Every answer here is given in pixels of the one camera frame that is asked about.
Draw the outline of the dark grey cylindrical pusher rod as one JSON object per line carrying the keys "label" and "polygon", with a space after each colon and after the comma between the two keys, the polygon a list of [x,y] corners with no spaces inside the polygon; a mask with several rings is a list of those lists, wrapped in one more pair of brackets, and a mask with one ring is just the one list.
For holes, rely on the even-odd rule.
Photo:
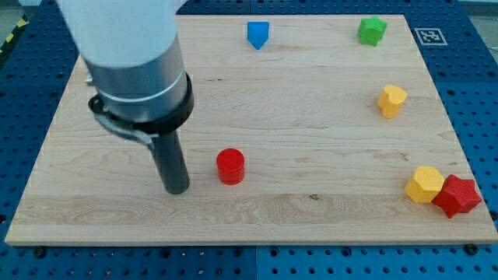
{"label": "dark grey cylindrical pusher rod", "polygon": [[182,194],[190,186],[190,177],[184,161],[177,132],[152,138],[156,168],[169,194]]}

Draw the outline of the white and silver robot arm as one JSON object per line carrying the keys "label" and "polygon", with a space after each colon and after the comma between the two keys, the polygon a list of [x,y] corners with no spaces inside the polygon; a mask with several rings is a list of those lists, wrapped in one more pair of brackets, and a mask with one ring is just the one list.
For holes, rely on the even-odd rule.
{"label": "white and silver robot arm", "polygon": [[177,129],[194,109],[176,14],[184,0],[58,0],[96,95],[95,119],[146,146],[166,191],[190,185]]}

